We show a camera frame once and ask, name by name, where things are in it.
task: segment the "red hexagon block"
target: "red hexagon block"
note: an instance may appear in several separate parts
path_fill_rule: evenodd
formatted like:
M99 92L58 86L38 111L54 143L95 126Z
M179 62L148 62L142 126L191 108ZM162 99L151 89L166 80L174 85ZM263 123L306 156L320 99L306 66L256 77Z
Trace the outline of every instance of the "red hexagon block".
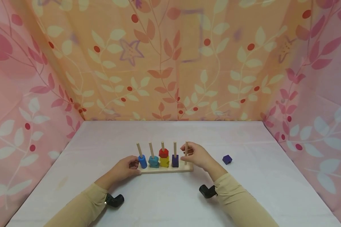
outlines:
M169 151L167 149L164 149L164 151L162 151L162 149L159 150L159 157L166 158L168 156L169 156Z

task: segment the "wooden base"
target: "wooden base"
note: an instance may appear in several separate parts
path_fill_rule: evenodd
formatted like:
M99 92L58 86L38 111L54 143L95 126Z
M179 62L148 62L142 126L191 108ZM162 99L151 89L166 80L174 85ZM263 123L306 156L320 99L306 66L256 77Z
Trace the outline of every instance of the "wooden base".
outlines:
M184 164L184 161L179 160L179 167L173 168L171 166L171 162L168 168L165 167L159 167L159 168L150 168L149 165L147 168L143 169L139 165L139 170L141 170L141 174L148 174L148 173L166 173L166 172L192 172L193 171L193 164L187 163L187 165Z

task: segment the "purple cube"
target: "purple cube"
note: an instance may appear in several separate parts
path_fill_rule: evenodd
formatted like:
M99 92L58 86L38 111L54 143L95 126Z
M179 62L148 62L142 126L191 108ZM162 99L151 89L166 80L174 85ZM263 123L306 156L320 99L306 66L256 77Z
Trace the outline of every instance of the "purple cube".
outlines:
M232 158L229 155L224 156L222 160L225 162L226 165L232 162Z

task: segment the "dark purple block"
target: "dark purple block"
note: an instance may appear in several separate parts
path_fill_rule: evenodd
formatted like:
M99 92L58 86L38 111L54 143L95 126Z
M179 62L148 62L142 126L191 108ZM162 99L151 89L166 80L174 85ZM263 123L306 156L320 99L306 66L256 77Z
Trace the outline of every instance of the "dark purple block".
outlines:
M226 165L232 162L232 158L229 155L224 156L222 160L225 162Z
M173 168L179 167L178 155L177 155L176 157L174 157L174 155L171 156L171 166L172 166Z

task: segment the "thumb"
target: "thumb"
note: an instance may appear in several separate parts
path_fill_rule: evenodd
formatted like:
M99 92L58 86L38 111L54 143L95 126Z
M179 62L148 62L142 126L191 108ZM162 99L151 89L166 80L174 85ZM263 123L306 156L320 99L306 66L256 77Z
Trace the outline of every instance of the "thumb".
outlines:
M182 161L185 161L185 162L192 162L192 163L193 163L192 155L189 155L189 156L182 156L182 157L181 157L181 160L182 160Z
M140 175L140 174L141 174L140 170L129 169L129 176L137 176L137 175Z

